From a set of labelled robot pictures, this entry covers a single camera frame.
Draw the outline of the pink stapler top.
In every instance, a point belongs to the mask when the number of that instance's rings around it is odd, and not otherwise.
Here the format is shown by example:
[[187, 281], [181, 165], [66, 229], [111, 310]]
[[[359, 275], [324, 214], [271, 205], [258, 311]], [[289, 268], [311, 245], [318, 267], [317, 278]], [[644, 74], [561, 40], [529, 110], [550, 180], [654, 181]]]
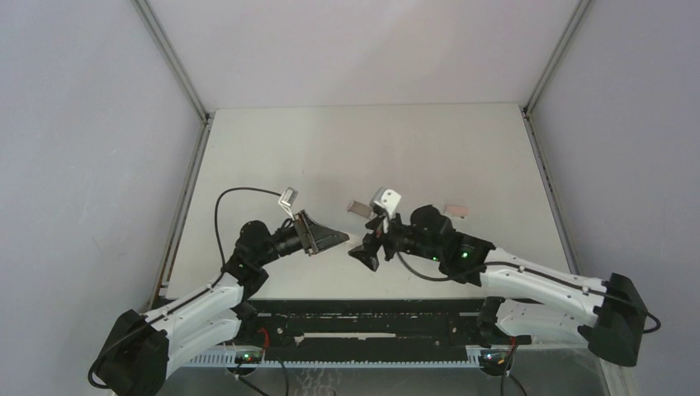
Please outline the pink stapler top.
[[445, 205], [443, 213], [454, 218], [465, 219], [470, 209], [465, 205]]

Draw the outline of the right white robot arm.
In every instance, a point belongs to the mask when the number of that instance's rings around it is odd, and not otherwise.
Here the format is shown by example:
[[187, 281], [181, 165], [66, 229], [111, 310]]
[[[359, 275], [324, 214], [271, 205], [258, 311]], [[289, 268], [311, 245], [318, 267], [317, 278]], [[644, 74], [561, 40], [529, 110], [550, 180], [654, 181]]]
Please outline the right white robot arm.
[[513, 292], [551, 307], [575, 321], [576, 333], [597, 357], [636, 366], [646, 321], [654, 315], [630, 278], [612, 273], [604, 280], [537, 265], [456, 230], [431, 205], [416, 209], [408, 224], [379, 210], [366, 227], [368, 234], [348, 254], [371, 271], [380, 265], [380, 250], [387, 261], [405, 263], [408, 255], [430, 259], [438, 264], [440, 281]]

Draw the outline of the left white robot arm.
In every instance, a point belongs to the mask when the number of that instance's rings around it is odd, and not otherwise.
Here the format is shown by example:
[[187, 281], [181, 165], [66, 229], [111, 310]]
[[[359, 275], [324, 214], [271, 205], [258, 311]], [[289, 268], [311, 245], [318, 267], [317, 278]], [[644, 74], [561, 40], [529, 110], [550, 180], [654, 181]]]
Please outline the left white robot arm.
[[155, 395], [170, 375], [203, 351], [234, 339], [251, 342], [258, 322], [248, 299], [269, 275], [264, 267], [296, 252], [309, 256], [349, 240], [301, 210], [271, 232], [259, 220], [241, 229], [220, 274], [190, 294], [146, 313], [130, 309], [115, 321], [87, 370], [88, 383], [117, 395]]

